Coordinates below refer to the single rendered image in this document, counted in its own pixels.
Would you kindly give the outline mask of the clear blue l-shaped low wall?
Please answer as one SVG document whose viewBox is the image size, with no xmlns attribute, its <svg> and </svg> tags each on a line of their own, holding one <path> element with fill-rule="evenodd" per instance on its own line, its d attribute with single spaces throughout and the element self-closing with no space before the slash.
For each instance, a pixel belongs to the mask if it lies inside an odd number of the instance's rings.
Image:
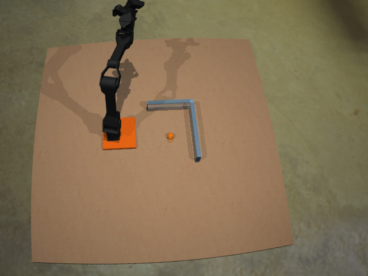
<svg viewBox="0 0 368 276">
<path fill-rule="evenodd" d="M 196 110 L 194 105 L 194 99 L 178 99 L 178 100 L 162 100 L 162 101 L 147 101 L 147 110 L 148 105 L 157 105 L 157 104 L 171 104 L 171 103 L 187 103 L 190 102 L 191 106 L 191 115 L 193 120 L 193 129 L 194 129 L 194 138 L 195 138 L 195 147 L 197 152 L 196 162 L 199 162 L 201 159 L 201 149 L 200 149 L 200 141 L 198 136 L 198 127 L 197 127 L 197 119 L 196 119 Z"/>
</svg>

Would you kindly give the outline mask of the low clear corner walls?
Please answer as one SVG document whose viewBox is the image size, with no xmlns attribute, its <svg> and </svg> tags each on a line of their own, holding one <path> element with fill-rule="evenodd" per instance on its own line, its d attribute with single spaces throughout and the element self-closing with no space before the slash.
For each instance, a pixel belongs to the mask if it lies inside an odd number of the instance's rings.
<svg viewBox="0 0 368 276">
<path fill-rule="evenodd" d="M 195 138 L 194 138 L 194 129 L 193 129 L 193 120 L 192 120 L 192 115 L 191 115 L 190 102 L 187 102 L 187 103 L 168 103 L 168 104 L 148 105 L 148 110 L 155 110 L 155 109 L 183 109 L 183 108 L 189 108 L 190 121 L 191 121 L 191 130 L 192 130 L 192 135 L 193 135 L 194 154 L 195 154 L 195 159 L 196 159 L 197 158 L 197 152 L 196 152 L 196 143 L 195 143 Z"/>
</svg>

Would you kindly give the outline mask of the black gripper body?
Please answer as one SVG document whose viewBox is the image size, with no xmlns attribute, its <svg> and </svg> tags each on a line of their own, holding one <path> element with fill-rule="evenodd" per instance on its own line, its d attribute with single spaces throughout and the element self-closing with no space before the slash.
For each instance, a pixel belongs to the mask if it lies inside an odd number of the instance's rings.
<svg viewBox="0 0 368 276">
<path fill-rule="evenodd" d="M 137 17 L 135 18 L 136 13 L 138 12 L 138 10 L 135 9 L 140 9 L 144 6 L 144 2 L 143 1 L 138 1 L 138 0 L 131 0 L 130 4 L 129 4 L 129 13 L 128 15 L 130 15 L 132 21 L 135 22 L 135 20 L 137 19 Z"/>
</svg>

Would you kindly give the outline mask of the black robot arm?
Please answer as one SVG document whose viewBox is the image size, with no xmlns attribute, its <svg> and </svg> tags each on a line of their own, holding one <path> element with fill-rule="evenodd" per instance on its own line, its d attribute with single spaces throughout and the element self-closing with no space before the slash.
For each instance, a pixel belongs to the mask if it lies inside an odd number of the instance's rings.
<svg viewBox="0 0 368 276">
<path fill-rule="evenodd" d="M 119 70 L 120 60 L 131 44 L 133 43 L 134 37 L 134 26 L 135 22 L 132 21 L 129 13 L 129 8 L 124 8 L 122 5 L 117 5 L 112 10 L 113 16 L 121 16 L 119 18 L 119 23 L 121 29 L 116 32 L 116 43 L 117 46 L 111 56 L 108 59 L 106 68 L 101 72 L 100 78 L 100 88 L 105 95 L 106 101 L 106 115 L 103 119 L 103 132 L 106 132 L 108 141 L 120 140 L 120 130 L 121 130 L 121 119 L 120 112 L 116 110 L 116 92 L 120 85 L 121 74 Z M 120 34 L 122 33 L 122 34 Z M 124 33 L 124 34 L 123 34 Z M 117 70 L 118 78 L 104 76 L 104 73 L 108 68 L 114 68 Z"/>
</svg>

